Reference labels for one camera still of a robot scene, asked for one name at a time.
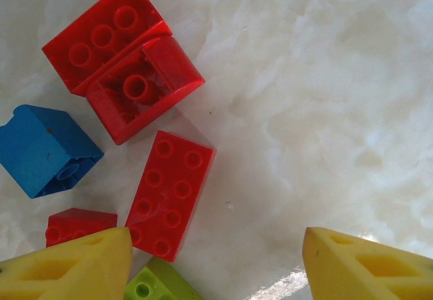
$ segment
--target toy building block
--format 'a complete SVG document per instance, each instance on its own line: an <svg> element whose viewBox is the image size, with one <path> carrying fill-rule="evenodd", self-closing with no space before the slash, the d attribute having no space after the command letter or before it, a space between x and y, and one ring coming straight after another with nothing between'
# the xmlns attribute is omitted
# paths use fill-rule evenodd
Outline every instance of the toy building block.
<svg viewBox="0 0 433 300"><path fill-rule="evenodd" d="M132 279L123 300L203 300L182 276L166 261L152 257Z"/></svg>
<svg viewBox="0 0 433 300"><path fill-rule="evenodd" d="M119 300L131 236L113 228L0 262L1 300Z"/></svg>
<svg viewBox="0 0 433 300"><path fill-rule="evenodd" d="M433 299L433 259L323 228L302 250L315 300Z"/></svg>
<svg viewBox="0 0 433 300"><path fill-rule="evenodd" d="M157 133L126 222L134 247L175 260L213 156L211 148Z"/></svg>
<svg viewBox="0 0 433 300"><path fill-rule="evenodd" d="M49 216L45 231L47 247L114 228L116 225L117 214L68 209Z"/></svg>
<svg viewBox="0 0 433 300"><path fill-rule="evenodd" d="M204 79L170 36L119 61L86 97L116 144L122 144L195 91Z"/></svg>
<svg viewBox="0 0 433 300"><path fill-rule="evenodd" d="M0 127L0 163L30 198L73 188L103 155L61 110L21 105Z"/></svg>
<svg viewBox="0 0 433 300"><path fill-rule="evenodd" d="M172 35L149 0L99 0L42 50L71 93L87 86L150 37Z"/></svg>

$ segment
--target plastic toy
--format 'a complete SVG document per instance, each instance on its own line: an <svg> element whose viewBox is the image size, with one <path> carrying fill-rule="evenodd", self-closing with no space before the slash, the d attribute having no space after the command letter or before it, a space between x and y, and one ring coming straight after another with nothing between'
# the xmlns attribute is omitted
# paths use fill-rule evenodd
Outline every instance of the plastic toy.
<svg viewBox="0 0 433 300"><path fill-rule="evenodd" d="M149 0L99 0L42 48L122 144L204 83Z"/></svg>
<svg viewBox="0 0 433 300"><path fill-rule="evenodd" d="M126 222L134 247L175 260L213 156L213 149L157 133Z"/></svg>
<svg viewBox="0 0 433 300"><path fill-rule="evenodd" d="M2 300L119 300L132 262L126 228L113 228L0 262Z"/></svg>
<svg viewBox="0 0 433 300"><path fill-rule="evenodd" d="M68 209L50 215L45 232L47 247L114 228L117 214L82 209Z"/></svg>
<svg viewBox="0 0 433 300"><path fill-rule="evenodd" d="M169 263L157 257L128 283L123 299L203 300Z"/></svg>
<svg viewBox="0 0 433 300"><path fill-rule="evenodd" d="M151 39L87 91L87 100L116 144L122 144L204 83L170 36Z"/></svg>
<svg viewBox="0 0 433 300"><path fill-rule="evenodd" d="M433 259L323 228L302 256L315 300L433 299Z"/></svg>
<svg viewBox="0 0 433 300"><path fill-rule="evenodd" d="M61 110L21 105L0 127L0 163L30 198L73 188L103 155Z"/></svg>
<svg viewBox="0 0 433 300"><path fill-rule="evenodd" d="M42 50L70 92L87 87L149 38L171 35L149 0L99 0Z"/></svg>

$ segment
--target red lego brick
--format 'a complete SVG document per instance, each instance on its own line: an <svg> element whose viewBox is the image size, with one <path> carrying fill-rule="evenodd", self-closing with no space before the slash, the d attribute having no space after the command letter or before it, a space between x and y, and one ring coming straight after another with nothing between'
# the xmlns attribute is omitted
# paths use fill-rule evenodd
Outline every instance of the red lego brick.
<svg viewBox="0 0 433 300"><path fill-rule="evenodd" d="M68 209L51 215L45 231L47 247L114 228L117 214L82 209Z"/></svg>
<svg viewBox="0 0 433 300"><path fill-rule="evenodd" d="M214 152L181 137L157 133L126 222L134 247L175 260Z"/></svg>
<svg viewBox="0 0 433 300"><path fill-rule="evenodd" d="M149 0L99 0L42 50L70 92L87 87L151 37L172 35Z"/></svg>
<svg viewBox="0 0 433 300"><path fill-rule="evenodd" d="M144 43L88 89L86 97L122 144L204 83L171 36Z"/></svg>

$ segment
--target marble table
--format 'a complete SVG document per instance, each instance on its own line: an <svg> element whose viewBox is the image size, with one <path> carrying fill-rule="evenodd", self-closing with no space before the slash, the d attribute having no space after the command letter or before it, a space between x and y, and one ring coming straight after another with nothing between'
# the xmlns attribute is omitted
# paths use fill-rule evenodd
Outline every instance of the marble table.
<svg viewBox="0 0 433 300"><path fill-rule="evenodd" d="M207 82L122 146L41 51L96 1L0 0L0 123L66 110L106 153L34 200L0 168L0 260L70 207L122 225L158 129L218 150L174 264L206 299L311 299L307 226L433 257L433 0L152 0Z"/></svg>

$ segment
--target blue lego brick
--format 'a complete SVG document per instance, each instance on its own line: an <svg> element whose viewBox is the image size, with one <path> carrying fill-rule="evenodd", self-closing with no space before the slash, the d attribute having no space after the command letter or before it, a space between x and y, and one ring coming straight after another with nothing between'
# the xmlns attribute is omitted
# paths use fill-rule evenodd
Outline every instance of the blue lego brick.
<svg viewBox="0 0 433 300"><path fill-rule="evenodd" d="M103 155L62 110L21 105L0 127L0 163L30 198L73 188Z"/></svg>

